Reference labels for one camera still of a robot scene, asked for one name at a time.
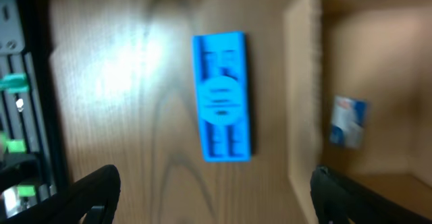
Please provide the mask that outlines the blue plastic tape dispenser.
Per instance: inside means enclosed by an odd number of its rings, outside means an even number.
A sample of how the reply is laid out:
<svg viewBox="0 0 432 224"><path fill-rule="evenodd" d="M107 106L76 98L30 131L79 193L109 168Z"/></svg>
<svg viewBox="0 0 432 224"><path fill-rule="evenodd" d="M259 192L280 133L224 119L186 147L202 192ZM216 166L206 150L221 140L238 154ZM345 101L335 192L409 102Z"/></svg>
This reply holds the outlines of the blue plastic tape dispenser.
<svg viewBox="0 0 432 224"><path fill-rule="evenodd" d="M252 158L245 33L192 38L198 130L207 162Z"/></svg>

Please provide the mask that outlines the white and blue eraser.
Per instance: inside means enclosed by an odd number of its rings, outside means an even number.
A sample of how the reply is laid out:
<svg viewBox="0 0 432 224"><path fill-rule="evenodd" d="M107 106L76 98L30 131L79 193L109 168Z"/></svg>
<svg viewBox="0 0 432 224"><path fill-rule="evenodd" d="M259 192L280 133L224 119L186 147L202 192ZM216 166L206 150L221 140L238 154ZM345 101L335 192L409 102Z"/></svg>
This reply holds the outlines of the white and blue eraser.
<svg viewBox="0 0 432 224"><path fill-rule="evenodd" d="M360 148L367 109L366 101L336 96L331 114L329 141L345 148Z"/></svg>

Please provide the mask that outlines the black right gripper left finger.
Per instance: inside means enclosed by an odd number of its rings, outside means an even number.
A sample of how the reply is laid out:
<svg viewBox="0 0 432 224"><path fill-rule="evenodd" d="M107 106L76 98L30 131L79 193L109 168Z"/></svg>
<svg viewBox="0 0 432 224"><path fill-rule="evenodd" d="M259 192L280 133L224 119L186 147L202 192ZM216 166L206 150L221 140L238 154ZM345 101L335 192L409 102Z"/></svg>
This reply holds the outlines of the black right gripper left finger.
<svg viewBox="0 0 432 224"><path fill-rule="evenodd" d="M112 224L121 192L119 171L105 165L66 190L14 215L7 223L77 223L92 207L102 206L97 223Z"/></svg>

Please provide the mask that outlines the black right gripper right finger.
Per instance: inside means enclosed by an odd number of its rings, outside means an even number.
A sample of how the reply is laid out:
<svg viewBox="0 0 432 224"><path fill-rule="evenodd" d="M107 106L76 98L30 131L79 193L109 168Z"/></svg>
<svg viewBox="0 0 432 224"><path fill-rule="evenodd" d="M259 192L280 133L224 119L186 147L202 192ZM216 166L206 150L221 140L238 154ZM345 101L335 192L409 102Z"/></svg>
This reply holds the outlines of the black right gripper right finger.
<svg viewBox="0 0 432 224"><path fill-rule="evenodd" d="M310 196L319 224L420 223L431 220L374 193L345 175L319 165L310 179Z"/></svg>

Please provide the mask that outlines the brown cardboard box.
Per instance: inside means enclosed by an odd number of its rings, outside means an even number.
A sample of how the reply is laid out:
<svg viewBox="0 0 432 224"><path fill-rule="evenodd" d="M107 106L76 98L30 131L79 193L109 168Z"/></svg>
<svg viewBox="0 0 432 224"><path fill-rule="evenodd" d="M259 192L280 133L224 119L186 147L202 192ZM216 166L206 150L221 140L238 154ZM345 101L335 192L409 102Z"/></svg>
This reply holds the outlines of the brown cardboard box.
<svg viewBox="0 0 432 224"><path fill-rule="evenodd" d="M319 165L431 220L431 0L291 0L283 24L288 179L306 220ZM368 103L360 148L329 141L336 96Z"/></svg>

